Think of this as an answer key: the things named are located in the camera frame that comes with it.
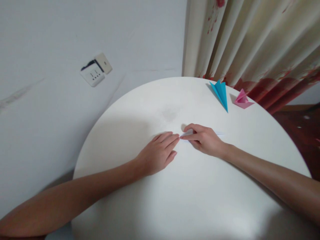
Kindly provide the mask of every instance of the electrical outlet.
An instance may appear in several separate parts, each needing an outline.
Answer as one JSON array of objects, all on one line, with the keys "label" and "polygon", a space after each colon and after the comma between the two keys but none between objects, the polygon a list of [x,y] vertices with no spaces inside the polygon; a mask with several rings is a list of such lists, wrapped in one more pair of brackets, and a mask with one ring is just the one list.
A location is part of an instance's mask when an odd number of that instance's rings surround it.
[{"label": "electrical outlet", "polygon": [[104,79],[103,72],[96,63],[83,69],[80,74],[91,87],[95,87]]}]

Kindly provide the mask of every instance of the paper airplane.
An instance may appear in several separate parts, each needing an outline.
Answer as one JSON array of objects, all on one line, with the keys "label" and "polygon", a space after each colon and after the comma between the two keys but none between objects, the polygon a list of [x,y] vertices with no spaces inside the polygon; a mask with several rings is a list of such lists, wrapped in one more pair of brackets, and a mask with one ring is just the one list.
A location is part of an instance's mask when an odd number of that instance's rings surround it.
[{"label": "paper airplane", "polygon": [[251,106],[254,103],[249,102],[246,93],[244,92],[243,89],[241,89],[239,96],[234,101],[234,104],[238,105],[239,107],[242,107],[243,109],[246,109],[247,107]]},{"label": "paper airplane", "polygon": [[226,83],[220,83],[220,80],[217,81],[215,85],[213,85],[211,82],[211,87],[216,93],[217,97],[219,98],[220,102],[222,103],[223,107],[228,112],[228,104],[227,104],[227,93],[226,93]]}]

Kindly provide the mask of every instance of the table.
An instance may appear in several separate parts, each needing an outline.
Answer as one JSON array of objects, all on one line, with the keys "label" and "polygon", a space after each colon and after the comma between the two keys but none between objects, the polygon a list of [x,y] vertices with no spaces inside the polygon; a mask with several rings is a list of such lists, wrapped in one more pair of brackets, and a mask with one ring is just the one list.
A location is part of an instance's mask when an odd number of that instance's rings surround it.
[{"label": "table", "polygon": [[[117,100],[97,121],[74,178],[133,159],[158,133],[189,123],[225,133],[223,140],[310,177],[294,143],[260,105],[242,109],[227,87],[229,113],[209,81],[160,79]],[[270,191],[220,159],[180,141],[168,167],[98,201],[72,221],[75,239],[317,239],[316,229]]]}]

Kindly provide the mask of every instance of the switch plate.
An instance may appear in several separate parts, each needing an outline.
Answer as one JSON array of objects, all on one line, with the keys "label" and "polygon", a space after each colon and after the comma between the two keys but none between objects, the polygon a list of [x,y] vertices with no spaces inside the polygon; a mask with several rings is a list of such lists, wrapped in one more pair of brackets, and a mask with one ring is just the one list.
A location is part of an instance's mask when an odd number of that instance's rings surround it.
[{"label": "switch plate", "polygon": [[95,56],[94,59],[98,62],[105,74],[108,74],[112,70],[112,67],[108,59],[103,53],[100,53],[99,55]]},{"label": "switch plate", "polygon": [[103,72],[96,63],[83,69],[80,74],[91,87],[95,87],[104,79]]}]

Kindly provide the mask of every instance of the curtain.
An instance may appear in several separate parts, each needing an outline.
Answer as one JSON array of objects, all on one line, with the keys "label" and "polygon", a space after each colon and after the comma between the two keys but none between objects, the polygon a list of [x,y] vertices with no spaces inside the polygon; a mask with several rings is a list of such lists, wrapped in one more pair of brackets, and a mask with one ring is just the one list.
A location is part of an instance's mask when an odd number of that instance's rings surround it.
[{"label": "curtain", "polygon": [[184,76],[242,88],[270,114],[320,81],[320,1],[191,0]]}]

